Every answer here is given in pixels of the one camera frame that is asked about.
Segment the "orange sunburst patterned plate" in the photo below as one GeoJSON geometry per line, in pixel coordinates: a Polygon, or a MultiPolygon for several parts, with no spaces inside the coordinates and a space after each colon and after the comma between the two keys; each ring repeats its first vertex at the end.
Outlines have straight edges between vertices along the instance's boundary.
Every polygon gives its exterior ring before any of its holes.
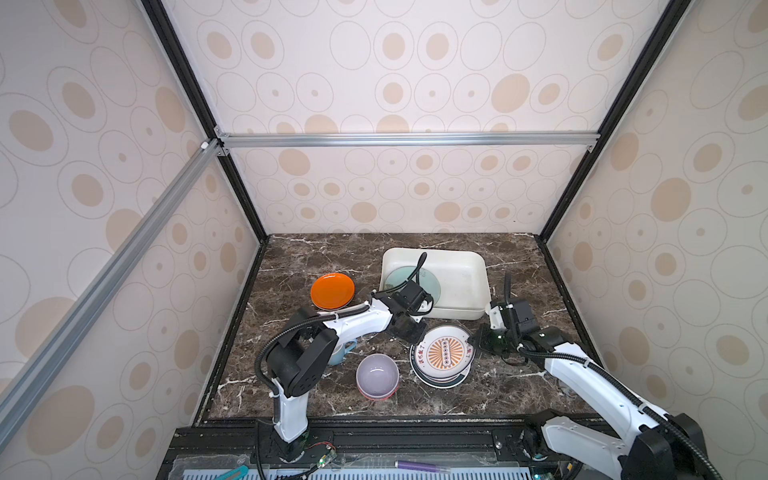
{"type": "Polygon", "coordinates": [[[463,383],[475,358],[469,337],[469,331],[459,325],[445,324],[429,329],[422,341],[409,350],[416,377],[437,389],[451,389],[463,383]]]}

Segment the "light green floral plate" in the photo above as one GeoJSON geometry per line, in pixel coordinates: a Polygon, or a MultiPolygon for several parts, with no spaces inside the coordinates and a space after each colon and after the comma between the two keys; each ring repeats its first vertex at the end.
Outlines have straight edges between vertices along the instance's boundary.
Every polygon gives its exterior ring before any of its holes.
{"type": "MultiPolygon", "coordinates": [[[[382,290],[395,287],[405,281],[407,277],[415,269],[414,266],[402,266],[391,271],[385,278],[382,290]]],[[[419,270],[417,276],[413,281],[421,286],[421,288],[432,296],[433,302],[437,303],[440,300],[442,289],[438,278],[429,270],[422,267],[419,270]]]]}

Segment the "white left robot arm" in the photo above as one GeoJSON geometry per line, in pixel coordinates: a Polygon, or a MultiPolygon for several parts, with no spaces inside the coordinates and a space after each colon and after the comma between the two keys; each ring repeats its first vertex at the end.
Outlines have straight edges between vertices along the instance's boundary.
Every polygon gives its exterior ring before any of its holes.
{"type": "Polygon", "coordinates": [[[421,318],[432,307],[431,295],[409,303],[396,294],[336,311],[300,308],[254,362],[257,379],[273,399],[276,438],[286,445],[306,438],[309,392],[321,380],[337,346],[380,332],[418,343],[426,329],[421,318]]]}

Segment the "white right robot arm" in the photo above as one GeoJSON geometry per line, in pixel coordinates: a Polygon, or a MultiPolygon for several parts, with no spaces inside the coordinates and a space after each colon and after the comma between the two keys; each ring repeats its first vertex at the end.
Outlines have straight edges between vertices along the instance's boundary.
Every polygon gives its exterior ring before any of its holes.
{"type": "Polygon", "coordinates": [[[530,416],[520,437],[532,461],[567,456],[612,479],[718,479],[702,428],[633,392],[555,328],[516,333],[482,326],[470,345],[521,355],[563,382],[611,427],[605,434],[552,409],[530,416]]]}

